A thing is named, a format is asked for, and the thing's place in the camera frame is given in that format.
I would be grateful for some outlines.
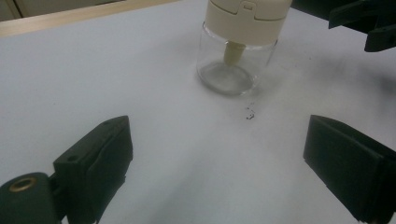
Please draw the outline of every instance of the white lid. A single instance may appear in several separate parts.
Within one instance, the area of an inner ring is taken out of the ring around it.
[[[275,42],[291,0],[209,0],[205,25],[236,43],[262,46]]]

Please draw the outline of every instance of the wooden strip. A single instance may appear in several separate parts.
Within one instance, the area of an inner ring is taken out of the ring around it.
[[[13,21],[0,22],[0,37],[19,35],[28,32],[48,29],[76,21],[85,21],[118,12],[153,7],[178,0],[127,0],[96,7],[84,7],[42,16],[28,17]]]

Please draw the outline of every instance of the white table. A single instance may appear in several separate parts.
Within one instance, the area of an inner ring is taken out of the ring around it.
[[[366,53],[366,35],[291,9],[260,87],[225,97],[195,75],[205,5],[0,38],[1,184],[52,174],[97,124],[128,115],[134,160],[101,223],[357,223],[304,162],[309,116],[396,149],[396,50]]]

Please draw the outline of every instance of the glass jar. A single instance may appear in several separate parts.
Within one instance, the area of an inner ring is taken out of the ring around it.
[[[265,74],[276,41],[265,46],[234,43],[203,25],[197,73],[213,91],[240,95],[251,91]]]

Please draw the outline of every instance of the beige nozzle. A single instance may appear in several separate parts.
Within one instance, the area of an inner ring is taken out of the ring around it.
[[[244,52],[246,45],[228,41],[224,51],[224,62],[229,66],[236,65]]]

